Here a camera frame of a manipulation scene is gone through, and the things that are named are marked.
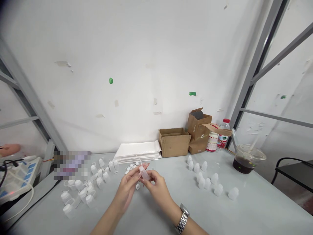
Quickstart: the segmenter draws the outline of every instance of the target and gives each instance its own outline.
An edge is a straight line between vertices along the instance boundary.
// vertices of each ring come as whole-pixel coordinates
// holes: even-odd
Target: silver wristwatch
[[[183,230],[185,229],[187,219],[189,217],[189,211],[187,210],[186,207],[184,207],[183,204],[180,204],[180,209],[182,210],[183,215],[180,219],[179,224],[176,226],[176,231],[178,232],[178,234],[181,234],[183,232]]]

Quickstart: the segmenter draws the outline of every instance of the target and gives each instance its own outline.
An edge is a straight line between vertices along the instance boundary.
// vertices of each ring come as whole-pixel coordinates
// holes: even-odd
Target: stack of white paper
[[[161,158],[159,142],[121,144],[114,159],[118,163],[132,163],[138,161],[152,161]]]

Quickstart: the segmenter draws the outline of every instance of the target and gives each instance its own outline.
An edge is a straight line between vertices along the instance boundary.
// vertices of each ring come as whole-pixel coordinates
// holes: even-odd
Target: white plastic dropper bottle
[[[148,173],[146,172],[146,170],[142,166],[139,167],[139,170],[142,173],[142,177],[143,177],[144,180],[149,180],[150,179]]]

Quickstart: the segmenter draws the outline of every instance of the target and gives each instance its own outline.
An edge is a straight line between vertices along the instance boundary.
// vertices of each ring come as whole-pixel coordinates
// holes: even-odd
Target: water bottle
[[[230,120],[227,118],[223,119],[223,124],[220,125],[220,129],[228,129],[230,130],[231,127],[229,126],[229,122]],[[222,150],[223,148],[225,148],[226,142],[227,142],[228,136],[224,136],[224,135],[219,135],[218,137],[218,141],[217,141],[217,149],[218,150]]]

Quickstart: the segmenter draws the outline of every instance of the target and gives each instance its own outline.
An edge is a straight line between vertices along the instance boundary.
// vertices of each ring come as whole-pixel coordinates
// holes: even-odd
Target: black cable
[[[30,209],[32,209],[32,207],[34,205],[36,205],[42,198],[44,198],[48,193],[51,192],[51,190],[53,190],[55,188],[55,186],[57,186],[59,183],[61,182],[61,180],[58,180],[55,185],[44,195],[42,196],[40,199],[38,199],[38,201],[36,201],[30,208],[28,208],[7,230],[6,232],[8,232]]]
[[[284,159],[292,159],[292,160],[301,161],[301,162],[303,162],[304,164],[313,167],[313,164],[311,164],[311,163],[309,163],[309,162],[306,162],[306,161],[303,161],[303,160],[301,160],[301,159],[297,159],[297,158],[281,158],[281,159],[279,159],[279,160],[277,161],[277,163],[276,163],[276,168],[279,166],[280,162],[281,162],[282,160],[284,160]],[[273,179],[272,179],[271,184],[274,184],[274,182],[275,182],[275,180],[276,180],[276,177],[277,177],[277,173],[278,173],[278,171],[275,170],[275,175],[274,175],[274,177],[273,177]]]

